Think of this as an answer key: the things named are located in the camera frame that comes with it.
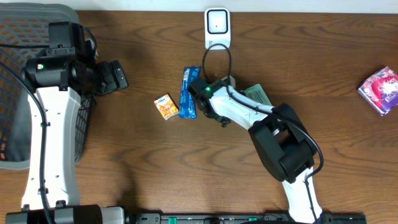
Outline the blue cookie pack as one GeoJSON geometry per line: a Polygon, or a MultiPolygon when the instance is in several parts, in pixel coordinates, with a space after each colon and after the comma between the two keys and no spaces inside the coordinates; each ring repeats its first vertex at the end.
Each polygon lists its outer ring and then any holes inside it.
{"type": "Polygon", "coordinates": [[[179,117],[183,119],[195,119],[197,117],[195,102],[188,91],[191,81],[196,79],[201,67],[185,67],[183,71],[182,86],[180,90],[179,117]]]}

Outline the mint green snack packet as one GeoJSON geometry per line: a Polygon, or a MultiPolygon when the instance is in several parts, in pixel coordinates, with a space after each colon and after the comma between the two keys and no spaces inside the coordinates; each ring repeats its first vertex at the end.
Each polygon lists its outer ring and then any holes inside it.
{"type": "Polygon", "coordinates": [[[263,90],[260,84],[255,84],[247,88],[246,90],[244,90],[244,94],[248,98],[263,105],[270,105],[270,106],[272,105],[272,103],[270,102],[269,98],[267,97],[265,91],[263,90]]]}

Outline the purple snack package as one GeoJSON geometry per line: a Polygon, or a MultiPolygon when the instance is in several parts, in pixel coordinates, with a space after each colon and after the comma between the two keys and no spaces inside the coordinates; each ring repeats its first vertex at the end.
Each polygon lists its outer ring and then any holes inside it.
{"type": "Polygon", "coordinates": [[[397,106],[397,74],[384,67],[365,79],[357,92],[384,116],[397,106]]]}

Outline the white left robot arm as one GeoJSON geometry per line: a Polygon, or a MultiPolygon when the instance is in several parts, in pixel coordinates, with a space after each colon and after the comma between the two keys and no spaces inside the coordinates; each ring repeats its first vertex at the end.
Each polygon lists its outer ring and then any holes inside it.
{"type": "Polygon", "coordinates": [[[122,207],[82,205],[75,177],[76,121],[81,101],[128,87],[118,60],[97,62],[97,43],[73,22],[51,22],[49,44],[27,61],[17,81],[31,114],[29,179],[20,212],[7,223],[128,223],[122,207]]]}

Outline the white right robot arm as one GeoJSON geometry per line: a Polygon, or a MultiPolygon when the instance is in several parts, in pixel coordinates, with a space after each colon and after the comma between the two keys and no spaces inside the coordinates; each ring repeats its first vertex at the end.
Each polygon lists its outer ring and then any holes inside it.
{"type": "Polygon", "coordinates": [[[283,185],[291,219],[318,223],[323,210],[313,176],[322,169],[324,159],[314,168],[313,157],[322,154],[319,145],[289,105],[258,103],[237,92],[231,81],[225,77],[209,84],[198,77],[188,91],[207,118],[223,126],[235,122],[248,131],[262,165],[283,185]]]}

